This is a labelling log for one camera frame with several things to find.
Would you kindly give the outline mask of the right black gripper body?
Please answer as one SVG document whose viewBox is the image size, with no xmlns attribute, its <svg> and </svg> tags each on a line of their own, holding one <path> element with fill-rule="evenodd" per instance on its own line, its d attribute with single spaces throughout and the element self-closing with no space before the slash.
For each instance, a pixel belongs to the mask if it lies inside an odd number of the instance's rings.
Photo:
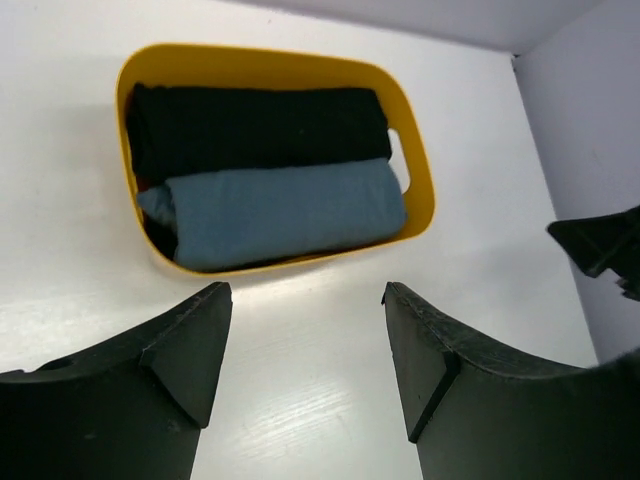
<svg viewBox="0 0 640 480">
<path fill-rule="evenodd" d="M 616 214 L 558 220 L 547 228 L 578 269 L 590 278 L 611 270 L 622 295 L 639 300 L 639 207 Z"/>
</svg>

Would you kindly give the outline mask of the yellow plastic basket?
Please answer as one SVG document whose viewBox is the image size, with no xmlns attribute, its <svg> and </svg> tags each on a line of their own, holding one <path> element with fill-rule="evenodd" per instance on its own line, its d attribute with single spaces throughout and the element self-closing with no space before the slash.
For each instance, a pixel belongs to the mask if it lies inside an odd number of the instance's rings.
<svg viewBox="0 0 640 480">
<path fill-rule="evenodd" d="M 433 221 L 436 192 L 412 105 L 396 79 L 375 64 L 311 52 L 234 45 L 156 43 L 135 51 L 122 65 L 115 85 L 122 168 L 131 198 L 136 197 L 139 182 L 132 168 L 125 119 L 137 83 L 271 90 L 370 88 L 398 135 L 409 176 L 403 194 L 405 225 L 395 236 L 370 247 L 379 249 L 410 240 L 426 231 Z"/>
</svg>

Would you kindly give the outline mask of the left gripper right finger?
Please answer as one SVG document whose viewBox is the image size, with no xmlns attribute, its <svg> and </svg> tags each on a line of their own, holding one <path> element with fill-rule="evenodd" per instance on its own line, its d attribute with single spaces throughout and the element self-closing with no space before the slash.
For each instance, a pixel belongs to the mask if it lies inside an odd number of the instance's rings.
<svg viewBox="0 0 640 480">
<path fill-rule="evenodd" d="M 426 479 L 635 479 L 639 355 L 579 368 L 506 345 L 406 285 L 382 298 Z"/>
</svg>

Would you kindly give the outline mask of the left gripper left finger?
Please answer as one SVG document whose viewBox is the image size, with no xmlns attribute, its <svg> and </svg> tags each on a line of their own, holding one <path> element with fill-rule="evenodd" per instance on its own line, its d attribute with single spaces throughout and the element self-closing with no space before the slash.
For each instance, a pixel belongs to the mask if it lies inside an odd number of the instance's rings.
<svg viewBox="0 0 640 480">
<path fill-rule="evenodd" d="M 5 479 L 187 479 L 232 316 L 215 282 L 110 339 L 1 376 Z"/>
</svg>

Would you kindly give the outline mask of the black t shirt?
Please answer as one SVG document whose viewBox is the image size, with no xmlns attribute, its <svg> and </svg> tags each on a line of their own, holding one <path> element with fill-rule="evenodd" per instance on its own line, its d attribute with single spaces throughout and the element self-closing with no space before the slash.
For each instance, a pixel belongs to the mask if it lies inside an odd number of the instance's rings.
<svg viewBox="0 0 640 480">
<path fill-rule="evenodd" d="M 151 184 L 235 169 L 389 159 L 389 123 L 366 88 L 259 90 L 136 84 L 126 114 L 134 173 Z"/>
</svg>

